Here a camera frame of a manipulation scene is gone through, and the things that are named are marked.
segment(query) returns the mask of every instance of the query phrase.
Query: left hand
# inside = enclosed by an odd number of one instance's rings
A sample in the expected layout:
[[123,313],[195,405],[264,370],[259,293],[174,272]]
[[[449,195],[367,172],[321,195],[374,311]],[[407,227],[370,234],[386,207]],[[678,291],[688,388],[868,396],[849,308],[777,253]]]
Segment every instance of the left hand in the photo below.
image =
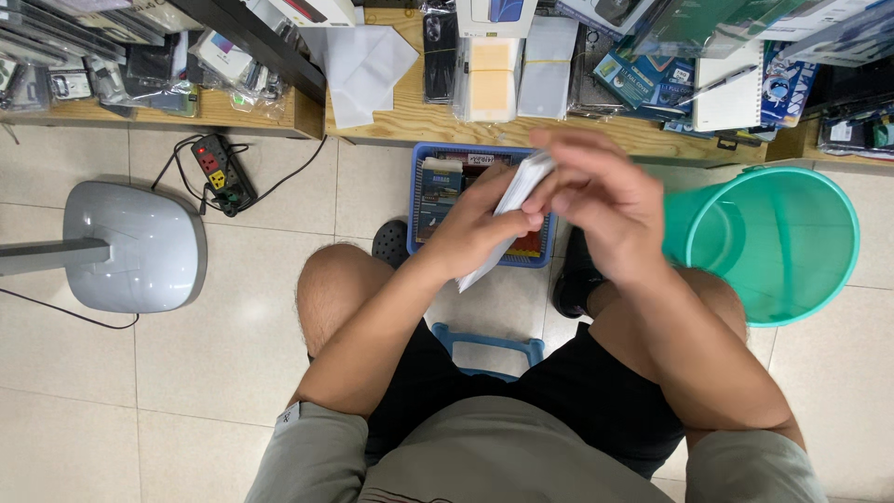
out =
[[510,211],[493,215],[516,169],[493,163],[468,187],[417,256],[444,282],[481,267],[491,251],[513,236],[540,230],[543,213]]

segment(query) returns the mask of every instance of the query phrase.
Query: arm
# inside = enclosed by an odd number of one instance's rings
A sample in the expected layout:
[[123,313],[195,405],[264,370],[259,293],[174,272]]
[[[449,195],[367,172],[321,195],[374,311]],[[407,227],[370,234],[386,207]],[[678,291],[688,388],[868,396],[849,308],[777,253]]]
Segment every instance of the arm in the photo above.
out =
[[495,165],[463,192],[419,253],[333,334],[304,374],[293,402],[366,417],[375,410],[413,329],[444,283],[477,269],[505,239],[543,223],[537,212],[493,216],[514,175]]
[[777,431],[804,442],[770,374],[662,256],[662,184],[597,132],[532,132],[558,170],[522,207],[584,229],[596,267],[632,306],[659,384],[692,448],[711,431]]

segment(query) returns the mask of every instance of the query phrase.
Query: teal plastic bucket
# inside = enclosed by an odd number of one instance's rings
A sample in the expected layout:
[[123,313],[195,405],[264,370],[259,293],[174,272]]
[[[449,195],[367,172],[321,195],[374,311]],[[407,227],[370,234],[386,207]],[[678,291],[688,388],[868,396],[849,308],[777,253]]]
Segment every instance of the teal plastic bucket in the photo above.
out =
[[848,196],[799,167],[747,169],[727,183],[664,196],[664,254],[735,290],[748,325],[778,327],[822,309],[860,248]]

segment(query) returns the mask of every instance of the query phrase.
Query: wooden shelf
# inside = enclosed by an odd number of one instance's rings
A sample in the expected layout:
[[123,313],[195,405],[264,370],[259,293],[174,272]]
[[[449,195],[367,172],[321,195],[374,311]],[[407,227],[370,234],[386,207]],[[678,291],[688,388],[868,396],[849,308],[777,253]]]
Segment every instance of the wooden shelf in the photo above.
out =
[[211,127],[238,127],[255,130],[281,130],[296,132],[309,138],[323,138],[325,112],[323,107],[295,89],[285,95],[285,112],[279,120],[271,120],[261,115],[235,110],[230,105],[230,96],[217,90],[200,90],[198,94],[198,115],[180,117],[168,115],[153,108],[137,108],[134,118],[125,119],[100,107],[95,100],[72,101],[51,108],[46,113],[8,115],[4,121],[35,123],[50,121],[65,124],[68,121],[95,121],[99,123],[135,123],[161,125],[187,125]]
[[845,162],[876,166],[894,166],[894,162],[860,156],[832,156],[816,149],[820,134],[820,120],[801,121],[796,127],[780,129],[776,140],[767,149],[767,162],[786,159],[811,159],[815,161]]
[[335,127],[332,99],[326,94],[326,133],[348,141],[444,141],[478,145],[528,147],[527,132],[537,126],[583,127],[604,132],[630,155],[660,158],[716,160],[722,163],[760,164],[766,145],[759,148],[738,146],[735,151],[717,148],[717,140],[702,140],[659,129],[658,123],[613,117],[596,121],[570,117],[567,121],[521,117],[505,124],[463,124],[456,120],[446,105],[426,105],[422,100],[422,13],[416,10],[366,9],[366,24],[393,26],[420,57],[394,86],[394,109],[374,112],[374,124],[359,127]]

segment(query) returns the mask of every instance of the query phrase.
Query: spiral notebook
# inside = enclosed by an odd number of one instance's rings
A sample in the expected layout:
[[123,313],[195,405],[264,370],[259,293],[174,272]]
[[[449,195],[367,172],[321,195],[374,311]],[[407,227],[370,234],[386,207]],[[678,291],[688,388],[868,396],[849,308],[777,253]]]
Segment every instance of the spiral notebook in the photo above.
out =
[[699,58],[696,61],[696,89],[713,84],[752,64],[757,65],[757,70],[696,98],[692,107],[692,124],[696,131],[761,125],[763,40],[749,41],[726,59]]

